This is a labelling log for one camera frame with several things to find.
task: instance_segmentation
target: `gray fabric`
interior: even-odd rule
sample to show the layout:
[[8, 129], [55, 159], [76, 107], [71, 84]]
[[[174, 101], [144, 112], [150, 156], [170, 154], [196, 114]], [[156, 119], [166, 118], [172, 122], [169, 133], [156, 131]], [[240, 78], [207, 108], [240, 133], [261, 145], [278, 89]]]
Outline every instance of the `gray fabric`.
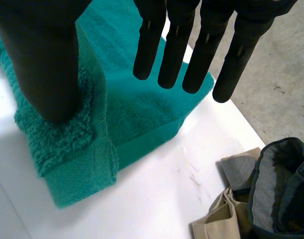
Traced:
[[268, 231], [273, 231], [273, 219], [270, 215], [273, 211], [274, 189], [277, 180], [274, 163], [271, 160], [273, 155], [271, 148], [268, 148], [263, 154], [252, 207], [254, 224]]
[[249, 220], [260, 239], [304, 239], [304, 143], [267, 145], [254, 170]]
[[256, 160], [249, 156], [235, 156], [222, 160], [222, 168], [233, 191], [251, 188], [251, 174]]

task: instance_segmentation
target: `khaki fabric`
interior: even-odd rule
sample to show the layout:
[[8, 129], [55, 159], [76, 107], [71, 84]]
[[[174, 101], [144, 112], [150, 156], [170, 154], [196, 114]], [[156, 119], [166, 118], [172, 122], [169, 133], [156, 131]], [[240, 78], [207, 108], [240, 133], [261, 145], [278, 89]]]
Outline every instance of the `khaki fabric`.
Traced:
[[[257, 160], [259, 155], [260, 149], [255, 148], [242, 154], [223, 158], [222, 160], [243, 156]], [[241, 201], [238, 201], [235, 199], [231, 187], [224, 190], [224, 192], [219, 195], [217, 202], [215, 202], [210, 209], [209, 214], [192, 223], [194, 238], [241, 239], [241, 234], [246, 234], [251, 229], [247, 216], [247, 202], [247, 195], [242, 196]]]
[[232, 195], [232, 189], [226, 189], [212, 211], [192, 223], [195, 239], [241, 239]]

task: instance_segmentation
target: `terry cloth texture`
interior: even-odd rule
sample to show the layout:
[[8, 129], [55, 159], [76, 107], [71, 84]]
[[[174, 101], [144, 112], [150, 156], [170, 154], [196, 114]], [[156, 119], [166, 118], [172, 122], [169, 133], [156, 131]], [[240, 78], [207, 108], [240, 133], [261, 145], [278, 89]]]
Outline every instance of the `terry cloth texture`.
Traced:
[[174, 137], [213, 86], [208, 74], [197, 94], [185, 93], [183, 64], [175, 87], [160, 88], [163, 41], [150, 77], [137, 80], [132, 67], [141, 22], [132, 0], [94, 0], [81, 15], [76, 25], [82, 100], [75, 116], [60, 126], [45, 122], [24, 99], [0, 41], [0, 66], [17, 102], [15, 121], [58, 207], [113, 185], [118, 170]]

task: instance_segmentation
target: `dark gray bag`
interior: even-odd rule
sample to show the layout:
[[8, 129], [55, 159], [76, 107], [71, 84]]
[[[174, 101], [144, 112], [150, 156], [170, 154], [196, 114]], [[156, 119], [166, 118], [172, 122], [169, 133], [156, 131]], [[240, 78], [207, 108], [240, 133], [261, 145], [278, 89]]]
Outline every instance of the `dark gray bag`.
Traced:
[[249, 221], [260, 239], [304, 239], [304, 143], [267, 145], [253, 171]]

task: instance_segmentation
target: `white table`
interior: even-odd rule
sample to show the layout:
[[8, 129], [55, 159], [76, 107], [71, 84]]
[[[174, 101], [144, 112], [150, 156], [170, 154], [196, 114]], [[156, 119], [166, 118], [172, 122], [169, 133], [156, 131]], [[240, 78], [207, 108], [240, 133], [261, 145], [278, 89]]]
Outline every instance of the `white table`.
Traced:
[[0, 239], [189, 239], [188, 224], [226, 187], [216, 162], [264, 147], [231, 101], [209, 94], [174, 139], [122, 170], [114, 186], [59, 210], [36, 177], [14, 110], [0, 71]]

